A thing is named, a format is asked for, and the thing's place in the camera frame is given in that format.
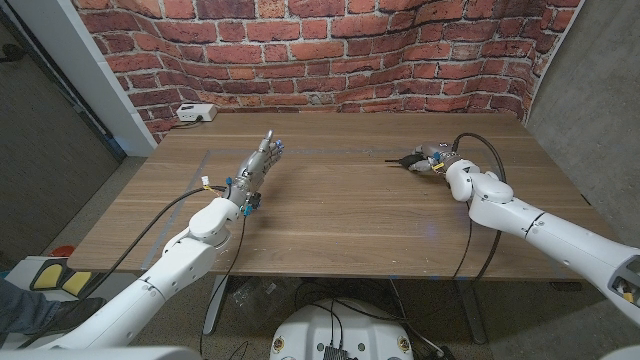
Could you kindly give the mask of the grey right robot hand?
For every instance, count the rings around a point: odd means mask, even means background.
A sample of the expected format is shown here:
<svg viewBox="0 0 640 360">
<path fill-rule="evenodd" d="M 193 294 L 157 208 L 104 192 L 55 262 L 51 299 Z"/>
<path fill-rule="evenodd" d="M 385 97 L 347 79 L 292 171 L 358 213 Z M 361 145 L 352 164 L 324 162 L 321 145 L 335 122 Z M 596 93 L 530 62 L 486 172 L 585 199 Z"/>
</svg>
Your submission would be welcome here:
<svg viewBox="0 0 640 360">
<path fill-rule="evenodd" d="M 455 162 L 461 160 L 460 155 L 447 143 L 427 142 L 412 151 L 416 160 L 408 166 L 410 171 L 445 173 Z"/>
</svg>

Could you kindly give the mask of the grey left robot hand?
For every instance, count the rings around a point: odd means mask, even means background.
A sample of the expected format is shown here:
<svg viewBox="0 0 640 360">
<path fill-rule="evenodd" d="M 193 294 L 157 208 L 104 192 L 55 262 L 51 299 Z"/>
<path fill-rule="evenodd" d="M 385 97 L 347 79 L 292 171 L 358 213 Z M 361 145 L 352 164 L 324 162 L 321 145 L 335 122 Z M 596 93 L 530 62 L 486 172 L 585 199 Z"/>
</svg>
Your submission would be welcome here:
<svg viewBox="0 0 640 360">
<path fill-rule="evenodd" d="M 269 130 L 261 140 L 258 148 L 239 166 L 235 177 L 225 191 L 225 198 L 243 206 L 256 193 L 271 169 L 281 158 L 284 145 L 280 140 L 273 140 L 273 131 Z"/>
</svg>

